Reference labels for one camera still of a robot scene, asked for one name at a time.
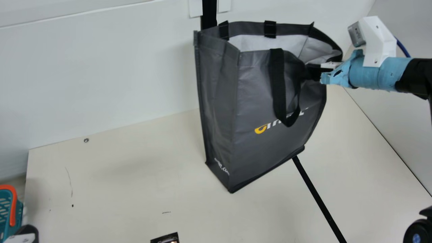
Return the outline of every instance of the camera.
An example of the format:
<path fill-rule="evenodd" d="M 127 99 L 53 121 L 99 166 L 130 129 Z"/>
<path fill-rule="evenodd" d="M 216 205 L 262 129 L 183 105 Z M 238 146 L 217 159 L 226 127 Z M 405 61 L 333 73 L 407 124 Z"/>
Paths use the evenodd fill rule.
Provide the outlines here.
<path fill-rule="evenodd" d="M 403 243 L 432 243 L 432 206 L 420 211 L 426 219 L 412 223 L 403 237 Z"/>

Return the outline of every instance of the yellow logo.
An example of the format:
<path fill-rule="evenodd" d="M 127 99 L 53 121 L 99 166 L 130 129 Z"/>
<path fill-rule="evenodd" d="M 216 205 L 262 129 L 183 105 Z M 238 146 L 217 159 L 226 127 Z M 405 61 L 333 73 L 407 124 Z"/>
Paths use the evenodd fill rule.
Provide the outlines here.
<path fill-rule="evenodd" d="M 262 125 L 262 126 L 260 126 L 258 128 L 255 128 L 255 133 L 256 134 L 261 134 L 261 133 L 265 132 L 266 130 L 268 130 L 268 129 L 274 127 L 274 126 L 276 126 L 277 124 L 281 124 L 281 123 L 282 122 L 280 120 L 275 120 L 274 122 L 270 122 L 270 123 L 264 124 L 264 125 Z"/>

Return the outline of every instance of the teal basket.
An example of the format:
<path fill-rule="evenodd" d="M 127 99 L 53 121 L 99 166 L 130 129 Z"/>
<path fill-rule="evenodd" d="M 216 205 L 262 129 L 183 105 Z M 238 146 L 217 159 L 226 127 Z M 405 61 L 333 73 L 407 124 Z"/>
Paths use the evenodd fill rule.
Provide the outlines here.
<path fill-rule="evenodd" d="M 16 198 L 16 191 L 11 186 L 0 185 L 0 243 L 14 235 L 21 227 L 22 222 L 22 203 L 16 199 L 15 225 L 11 226 L 11 208 L 13 198 Z"/>

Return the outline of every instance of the white wall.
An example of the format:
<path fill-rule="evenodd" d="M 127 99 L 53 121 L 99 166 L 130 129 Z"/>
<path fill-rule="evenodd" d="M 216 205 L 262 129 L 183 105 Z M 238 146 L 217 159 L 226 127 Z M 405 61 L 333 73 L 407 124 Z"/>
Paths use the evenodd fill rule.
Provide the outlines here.
<path fill-rule="evenodd" d="M 315 21 L 347 50 L 373 2 L 233 0 L 218 18 Z M 25 172 L 30 148 L 196 108 L 199 28 L 187 0 L 0 28 L 0 179 Z"/>
<path fill-rule="evenodd" d="M 0 0 L 0 27 L 152 0 Z"/>
<path fill-rule="evenodd" d="M 411 56 L 432 58 L 430 0 L 376 0 L 379 16 Z M 349 94 L 432 193 L 432 126 L 429 104 L 410 94 L 348 89 Z"/>

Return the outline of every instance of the blue cable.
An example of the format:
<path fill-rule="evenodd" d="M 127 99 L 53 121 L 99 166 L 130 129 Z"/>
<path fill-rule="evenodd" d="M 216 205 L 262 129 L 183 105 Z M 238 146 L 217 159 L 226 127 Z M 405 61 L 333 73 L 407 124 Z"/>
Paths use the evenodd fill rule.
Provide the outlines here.
<path fill-rule="evenodd" d="M 403 46 L 403 44 L 399 41 L 398 38 L 396 38 L 396 40 L 397 40 L 397 46 L 402 50 L 402 52 L 405 54 L 405 56 L 407 58 L 410 58 L 411 55 L 408 53 L 407 49 Z"/>

